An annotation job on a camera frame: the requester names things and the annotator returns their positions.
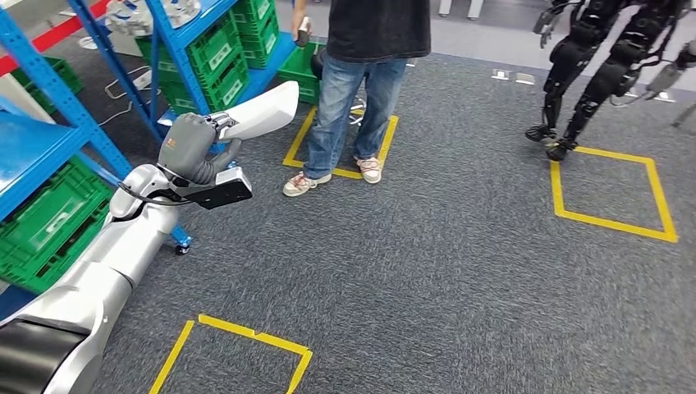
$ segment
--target sneaker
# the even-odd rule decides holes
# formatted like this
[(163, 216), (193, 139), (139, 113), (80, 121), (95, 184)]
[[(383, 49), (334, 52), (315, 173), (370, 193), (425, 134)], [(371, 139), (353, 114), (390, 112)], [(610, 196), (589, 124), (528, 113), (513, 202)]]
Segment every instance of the sneaker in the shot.
[(368, 183), (377, 183), (382, 180), (382, 166), (379, 165), (377, 158), (358, 160), (357, 163), (363, 174), (363, 179)]
[(286, 184), (283, 186), (283, 194), (288, 197), (297, 197), (298, 195), (303, 195), (307, 193), (309, 189), (317, 187), (331, 180), (331, 174), (322, 176), (319, 179), (309, 179), (305, 177), (305, 173), (300, 171), (299, 174), (293, 176)]

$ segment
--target yellow tape square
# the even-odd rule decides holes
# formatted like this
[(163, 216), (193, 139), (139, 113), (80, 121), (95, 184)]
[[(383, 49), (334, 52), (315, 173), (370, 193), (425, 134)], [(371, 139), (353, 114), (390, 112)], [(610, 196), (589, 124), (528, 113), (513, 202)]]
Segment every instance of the yellow tape square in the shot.
[[(316, 107), (312, 107), (307, 114), (307, 117), (302, 123), (300, 131), (297, 132), (295, 139), (292, 141), (290, 148), (287, 150), (285, 158), (283, 159), (283, 165), (288, 167), (298, 167), (302, 168), (303, 163), (300, 160), (296, 160), (295, 156), (297, 151), (300, 150), (300, 145), (307, 135), (307, 131), (312, 126), (312, 121), (314, 120), (314, 115), (317, 112)], [(352, 112), (355, 115), (361, 115), (363, 112), (360, 110)], [(389, 147), (392, 145), (392, 139), (394, 138), (394, 131), (396, 130), (396, 124), (399, 122), (399, 117), (396, 115), (391, 115), (389, 117), (389, 122), (387, 123), (387, 130), (384, 133), (384, 138), (382, 139), (382, 145), (379, 147), (379, 153), (377, 154), (377, 160), (384, 166), (384, 162), (387, 160), (387, 153), (389, 153)], [(332, 171), (333, 175), (344, 176), (346, 178), (352, 179), (363, 179), (362, 174), (357, 171), (344, 170), (342, 168), (334, 168)]]
[(594, 224), (596, 226), (607, 227), (613, 230), (625, 231), (639, 236), (647, 236), (662, 241), (677, 242), (678, 236), (676, 235), (674, 224), (672, 223), (670, 209), (667, 207), (667, 200), (665, 199), (665, 194), (662, 191), (662, 185), (660, 184), (660, 178), (657, 175), (657, 167), (655, 166), (654, 160), (642, 156), (634, 156), (632, 154), (610, 152), (608, 150), (585, 148), (582, 146), (576, 148), (575, 152), (593, 154), (595, 156), (602, 156), (604, 158), (615, 158), (618, 160), (625, 160), (645, 165), (646, 170), (648, 171), (648, 180), (650, 182), (650, 188), (652, 189), (652, 195), (655, 198), (657, 212), (660, 215), (660, 221), (662, 222), (662, 228), (664, 230), (658, 231), (609, 219), (597, 218), (582, 213), (566, 211), (563, 204), (563, 190), (561, 188), (561, 165), (558, 162), (551, 161), (553, 211), (558, 217)]
[[(204, 314), (199, 314), (198, 322), (206, 326), (217, 328), (218, 330), (232, 332), (234, 334), (241, 335), (243, 337), (247, 337), (255, 341), (263, 342), (271, 346), (279, 347), (283, 350), (288, 350), (300, 355), (300, 362), (297, 364), (295, 372), (292, 374), (290, 385), (287, 388), (286, 394), (292, 394), (295, 391), (297, 386), (300, 384), (302, 376), (305, 374), (305, 370), (309, 365), (309, 361), (312, 359), (313, 353), (306, 346), (298, 345), (294, 342), (290, 342), (279, 337), (274, 337), (273, 335), (269, 335), (265, 332), (256, 332), (251, 328), (246, 328), (240, 326), (239, 324), (226, 322), (224, 320), (220, 320), (219, 318), (211, 318), (210, 316), (206, 316)], [(181, 348), (184, 347), (184, 343), (186, 342), (186, 339), (189, 337), (191, 329), (193, 329), (194, 323), (195, 322), (193, 320), (186, 321), (186, 324), (181, 329), (181, 333), (179, 334), (179, 337), (176, 339), (176, 342), (174, 343), (172, 350), (169, 352), (169, 356), (164, 361), (162, 368), (159, 370), (159, 373), (148, 392), (149, 394), (159, 393), (159, 390), (162, 388), (162, 385), (164, 385), (164, 382), (167, 380), (167, 375), (169, 374), (169, 371), (172, 370), (172, 367), (176, 362), (176, 358), (179, 357)]]

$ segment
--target jeans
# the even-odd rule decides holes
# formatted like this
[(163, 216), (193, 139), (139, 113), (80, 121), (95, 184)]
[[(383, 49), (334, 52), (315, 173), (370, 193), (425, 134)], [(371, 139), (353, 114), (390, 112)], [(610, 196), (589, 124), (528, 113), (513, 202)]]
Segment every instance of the jeans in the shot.
[(346, 139), (348, 116), (355, 94), (365, 79), (367, 108), (353, 147), (357, 159), (377, 156), (394, 112), (406, 59), (378, 63), (350, 63), (323, 54), (322, 90), (317, 123), (307, 137), (309, 161), (304, 175), (318, 179), (337, 165)]

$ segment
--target green plastic crate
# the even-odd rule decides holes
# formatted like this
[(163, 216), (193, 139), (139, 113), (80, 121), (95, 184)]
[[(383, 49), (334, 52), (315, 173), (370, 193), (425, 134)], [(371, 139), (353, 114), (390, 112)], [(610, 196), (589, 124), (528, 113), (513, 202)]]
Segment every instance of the green plastic crate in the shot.
[(45, 291), (99, 231), (111, 194), (79, 159), (71, 159), (0, 222), (0, 278)]
[(317, 105), (319, 103), (319, 80), (310, 66), (312, 56), (325, 45), (311, 43), (304, 48), (295, 48), (283, 65), (278, 69), (279, 80), (296, 80), (300, 85), (300, 101)]
[(34, 99), (34, 101), (43, 108), (46, 113), (51, 114), (56, 112), (56, 109), (53, 104), (51, 103), (51, 100), (48, 99), (43, 93), (41, 93), (41, 90), (36, 87), (36, 85), (31, 84), (28, 86), (25, 86), (24, 88), (26, 90), (26, 93), (28, 93), (31, 98)]
[[(143, 58), (152, 59), (152, 44), (149, 39), (137, 39), (136, 43)], [(235, 51), (241, 47), (239, 34), (231, 11), (223, 14), (188, 47), (189, 63), (200, 82), (212, 84), (234, 59)], [(169, 56), (164, 44), (159, 44), (158, 80), (160, 84), (174, 82), (182, 84), (179, 71)]]
[[(200, 84), (210, 111), (221, 111), (231, 107), (249, 83), (249, 69), (241, 50), (238, 50), (232, 63), (212, 84)], [(168, 84), (160, 88), (167, 102), (177, 115), (196, 112), (193, 101), (183, 84)]]
[(268, 59), (278, 43), (278, 19), (273, 16), (266, 21), (259, 36), (242, 36), (241, 46), (250, 68), (266, 68)]
[(239, 0), (232, 6), (237, 29), (241, 35), (260, 36), (268, 18), (276, 16), (274, 0)]
[[(77, 93), (82, 90), (83, 85), (80, 82), (80, 79), (65, 60), (48, 56), (44, 57), (44, 59), (46, 59), (48, 64), (51, 65), (56, 74), (61, 77), (72, 93)], [(41, 93), (41, 90), (34, 85), (34, 82), (32, 82), (31, 79), (20, 68), (12, 71), (11, 74), (15, 77), (15, 80), (17, 80), (17, 82), (24, 87), (27, 93), (31, 95), (34, 101), (36, 101), (36, 103), (38, 103), (41, 108), (44, 109), (44, 111), (49, 114), (56, 112), (56, 108), (51, 103), (51, 100)]]

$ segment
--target hand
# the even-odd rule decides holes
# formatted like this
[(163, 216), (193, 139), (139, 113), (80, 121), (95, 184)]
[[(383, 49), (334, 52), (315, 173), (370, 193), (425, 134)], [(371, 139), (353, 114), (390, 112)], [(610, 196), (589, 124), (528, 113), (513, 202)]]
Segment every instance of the hand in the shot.
[(290, 23), (290, 34), (292, 34), (292, 40), (297, 41), (299, 38), (297, 30), (302, 26), (302, 20), (305, 18), (304, 8), (297, 7), (292, 10), (292, 18)]

